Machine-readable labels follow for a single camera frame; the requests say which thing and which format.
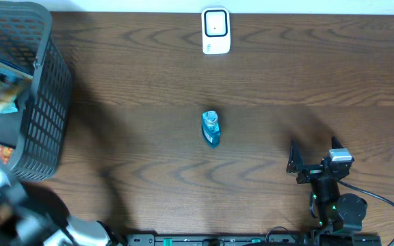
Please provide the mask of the blue mouthwash bottle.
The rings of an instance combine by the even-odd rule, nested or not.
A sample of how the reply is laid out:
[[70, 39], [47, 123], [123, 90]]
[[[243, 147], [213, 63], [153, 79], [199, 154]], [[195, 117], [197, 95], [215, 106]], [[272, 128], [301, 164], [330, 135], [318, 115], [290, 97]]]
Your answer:
[[207, 144], [215, 148], [220, 144], [221, 127], [218, 122], [218, 114], [216, 111], [206, 111], [201, 116], [202, 135]]

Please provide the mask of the orange Kleenex tissue pack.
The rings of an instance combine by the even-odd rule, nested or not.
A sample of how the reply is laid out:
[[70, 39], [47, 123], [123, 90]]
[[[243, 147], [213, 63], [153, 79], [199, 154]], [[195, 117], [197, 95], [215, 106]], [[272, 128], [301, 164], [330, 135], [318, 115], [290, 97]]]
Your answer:
[[3, 164], [7, 164], [12, 156], [14, 149], [0, 144], [0, 159]]

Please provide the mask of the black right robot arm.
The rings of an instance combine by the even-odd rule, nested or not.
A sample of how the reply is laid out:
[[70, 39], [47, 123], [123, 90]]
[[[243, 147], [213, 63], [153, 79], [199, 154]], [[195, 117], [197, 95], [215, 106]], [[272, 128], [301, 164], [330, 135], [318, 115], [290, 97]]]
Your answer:
[[299, 146], [291, 142], [286, 172], [296, 173], [298, 184], [311, 185], [310, 213], [319, 219], [319, 227], [303, 236], [305, 245], [355, 245], [367, 213], [363, 198], [339, 190], [338, 182], [350, 174], [353, 156], [336, 137], [331, 146], [319, 164], [306, 165]]

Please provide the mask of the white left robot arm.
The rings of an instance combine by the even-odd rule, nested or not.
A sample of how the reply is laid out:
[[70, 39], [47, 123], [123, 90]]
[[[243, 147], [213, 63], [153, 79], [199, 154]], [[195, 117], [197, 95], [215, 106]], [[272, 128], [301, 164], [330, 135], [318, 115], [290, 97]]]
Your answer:
[[0, 159], [0, 245], [124, 245], [107, 226], [58, 213], [29, 197]]

